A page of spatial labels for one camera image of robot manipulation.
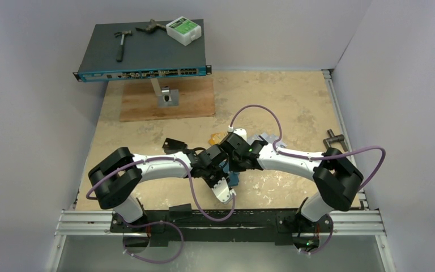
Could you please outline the orange credit card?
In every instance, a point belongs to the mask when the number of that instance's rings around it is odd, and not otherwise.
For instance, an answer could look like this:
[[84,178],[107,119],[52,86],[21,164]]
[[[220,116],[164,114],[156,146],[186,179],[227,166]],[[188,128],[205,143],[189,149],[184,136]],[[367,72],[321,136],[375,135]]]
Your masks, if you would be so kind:
[[222,141],[222,139],[226,136],[226,133],[214,133],[211,135],[211,138],[208,140],[208,143],[212,145],[216,145]]

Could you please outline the black credit card stack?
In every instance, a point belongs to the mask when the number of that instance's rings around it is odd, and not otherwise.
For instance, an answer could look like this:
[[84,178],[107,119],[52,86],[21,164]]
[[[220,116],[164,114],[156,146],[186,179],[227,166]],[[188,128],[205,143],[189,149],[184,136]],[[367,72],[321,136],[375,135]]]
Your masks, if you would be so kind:
[[187,144],[182,141],[178,141],[172,138],[166,138],[162,149],[165,154],[174,154],[176,152],[181,152],[187,149]]

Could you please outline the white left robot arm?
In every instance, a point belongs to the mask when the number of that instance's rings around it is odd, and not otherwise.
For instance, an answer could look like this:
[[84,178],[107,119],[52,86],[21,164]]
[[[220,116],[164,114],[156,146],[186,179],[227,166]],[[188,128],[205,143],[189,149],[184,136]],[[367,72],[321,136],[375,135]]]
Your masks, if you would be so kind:
[[146,226],[144,208],[131,194],[145,181],[164,178],[203,179],[218,201],[228,204],[235,193],[221,165],[228,155],[217,145],[182,148],[161,156],[132,154],[127,147],[111,153],[88,173],[91,189],[86,198],[96,200],[103,210],[112,209],[133,232]]

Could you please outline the blue leather card holder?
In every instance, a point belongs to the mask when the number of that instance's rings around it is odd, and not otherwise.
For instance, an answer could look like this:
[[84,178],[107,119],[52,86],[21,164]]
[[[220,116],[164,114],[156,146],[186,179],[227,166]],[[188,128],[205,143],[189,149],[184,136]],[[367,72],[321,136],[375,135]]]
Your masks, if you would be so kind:
[[237,186],[239,183],[239,173],[228,172],[227,183],[230,187]]

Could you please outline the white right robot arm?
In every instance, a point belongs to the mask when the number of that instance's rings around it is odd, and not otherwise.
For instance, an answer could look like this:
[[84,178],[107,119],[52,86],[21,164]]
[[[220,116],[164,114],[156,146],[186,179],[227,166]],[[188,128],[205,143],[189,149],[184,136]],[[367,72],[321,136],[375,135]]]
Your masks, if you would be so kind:
[[228,133],[219,143],[233,172],[280,171],[315,183],[317,193],[304,202],[295,216],[299,229],[308,231],[332,211],[349,211],[360,190],[363,174],[336,148],[326,152],[279,149],[267,141],[249,144],[240,135]]

